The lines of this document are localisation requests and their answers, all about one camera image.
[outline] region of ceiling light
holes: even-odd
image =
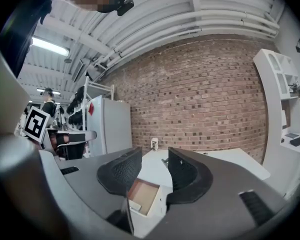
[[[37,92],[44,92],[45,90],[44,89],[36,89],[37,90]],[[61,94],[61,92],[60,91],[53,91],[52,92],[53,94],[57,94],[57,95],[60,95]]]
[[[67,57],[69,55],[69,50],[68,49],[60,47],[60,46],[55,45],[53,43],[43,41],[43,40],[38,39],[36,37],[32,37],[32,41],[33,41],[33,43],[32,43],[33,46],[37,46],[37,47],[49,50],[51,52],[60,54],[60,55],[65,56],[65,57]]]

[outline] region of refrigerator door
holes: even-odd
[[[89,113],[91,103],[93,104],[92,115]],[[96,131],[96,139],[88,142],[90,156],[96,157],[107,154],[104,122],[105,102],[102,96],[92,99],[87,106],[86,127],[88,131]]]
[[[107,98],[103,100],[107,153],[132,148],[130,105]]]

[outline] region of white wall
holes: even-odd
[[[274,43],[281,54],[292,59],[300,79],[300,53],[296,50],[296,45],[300,38],[300,22],[292,10],[286,5],[278,24],[280,30]]]

